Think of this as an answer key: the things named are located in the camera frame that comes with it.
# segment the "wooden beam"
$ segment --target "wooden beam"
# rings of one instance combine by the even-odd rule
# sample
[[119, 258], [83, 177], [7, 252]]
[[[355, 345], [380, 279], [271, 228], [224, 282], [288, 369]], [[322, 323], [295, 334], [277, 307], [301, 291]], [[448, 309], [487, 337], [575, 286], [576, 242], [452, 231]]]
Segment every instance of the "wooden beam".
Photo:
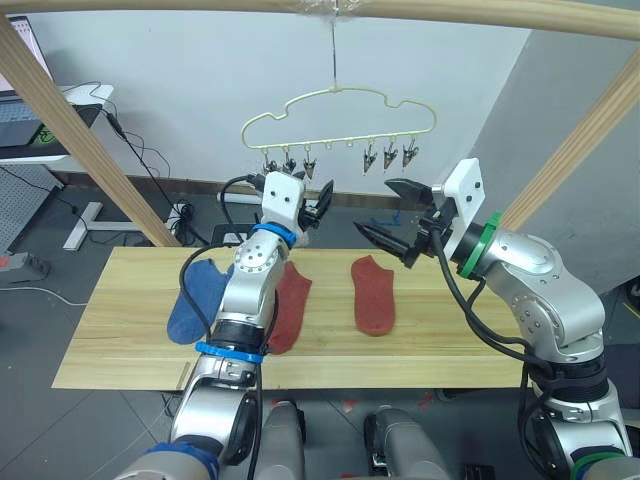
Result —
[[0, 45], [0, 73], [73, 158], [154, 245], [179, 246], [3, 15], [0, 15]]
[[640, 49], [636, 49], [578, 126], [549, 157], [502, 217], [519, 229], [640, 100]]
[[[640, 13], [564, 0], [364, 0], [346, 3], [340, 15], [479, 23], [640, 40]], [[0, 12], [73, 10], [229, 10], [325, 13], [326, 3], [302, 0], [0, 0]]]

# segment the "sock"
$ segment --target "sock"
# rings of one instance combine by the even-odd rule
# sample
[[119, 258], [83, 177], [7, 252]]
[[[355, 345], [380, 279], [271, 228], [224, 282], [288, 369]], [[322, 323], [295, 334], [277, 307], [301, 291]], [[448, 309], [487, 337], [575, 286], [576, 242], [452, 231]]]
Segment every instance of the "sock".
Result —
[[271, 332], [269, 348], [277, 355], [291, 350], [302, 329], [302, 318], [311, 280], [298, 273], [293, 262], [284, 265], [284, 275], [278, 284], [278, 317]]
[[356, 328], [368, 335], [384, 335], [396, 319], [393, 303], [393, 270], [381, 268], [371, 255], [351, 265], [356, 288], [354, 313]]
[[[215, 320], [224, 289], [231, 278], [233, 265], [227, 273], [220, 273], [211, 259], [194, 262], [187, 268], [184, 284], [196, 305], [207, 318], [209, 326]], [[205, 334], [205, 328], [182, 293], [178, 296], [167, 323], [167, 335], [172, 342], [187, 345], [196, 342]]]

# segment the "computer monitor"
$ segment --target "computer monitor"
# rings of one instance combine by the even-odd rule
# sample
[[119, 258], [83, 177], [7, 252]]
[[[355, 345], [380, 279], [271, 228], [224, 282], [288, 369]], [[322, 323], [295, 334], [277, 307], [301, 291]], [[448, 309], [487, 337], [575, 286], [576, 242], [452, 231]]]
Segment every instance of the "computer monitor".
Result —
[[[36, 57], [38, 63], [44, 68], [44, 71], [47, 72], [47, 75], [51, 77], [51, 72], [49, 72], [49, 67], [47, 66], [47, 62], [44, 61], [44, 55], [42, 55], [42, 50], [40, 50], [40, 45], [38, 45], [38, 40], [36, 40], [36, 36], [31, 30], [31, 25], [29, 24], [29, 19], [27, 17], [11, 17], [9, 18], [11, 25], [16, 29], [22, 41], [29, 47], [33, 56]], [[14, 97], [16, 96], [16, 92], [13, 90], [9, 82], [0, 75], [0, 98], [2, 97]]]

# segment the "wooden table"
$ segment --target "wooden table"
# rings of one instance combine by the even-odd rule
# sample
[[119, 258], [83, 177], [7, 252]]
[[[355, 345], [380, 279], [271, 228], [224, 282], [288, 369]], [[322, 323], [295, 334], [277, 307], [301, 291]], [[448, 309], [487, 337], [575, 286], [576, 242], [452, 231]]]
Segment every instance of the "wooden table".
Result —
[[[179, 292], [186, 248], [114, 248], [54, 380], [55, 388], [182, 389], [197, 359], [193, 346], [171, 343], [167, 318]], [[210, 252], [219, 267], [231, 249]], [[356, 330], [354, 260], [372, 255], [395, 271], [396, 323], [383, 337]], [[313, 280], [294, 348], [267, 357], [267, 389], [382, 387], [512, 387], [520, 363], [486, 347], [467, 327], [435, 260], [413, 269], [379, 250], [299, 249], [298, 271]], [[471, 282], [459, 279], [470, 293]], [[518, 335], [502, 300], [488, 290], [476, 302], [480, 318]]]

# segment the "red sock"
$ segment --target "red sock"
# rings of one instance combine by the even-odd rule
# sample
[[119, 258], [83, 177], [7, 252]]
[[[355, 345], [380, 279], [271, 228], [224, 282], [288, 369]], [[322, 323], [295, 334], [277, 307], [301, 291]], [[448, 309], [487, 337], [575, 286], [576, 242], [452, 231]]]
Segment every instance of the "red sock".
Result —
[[356, 327], [368, 335], [384, 335], [396, 320], [393, 303], [393, 270], [381, 268], [371, 255], [351, 265], [356, 287], [354, 312]]
[[278, 317], [269, 339], [272, 353], [284, 353], [296, 343], [311, 283], [311, 280], [298, 273], [293, 262], [285, 263], [284, 275], [277, 287]]

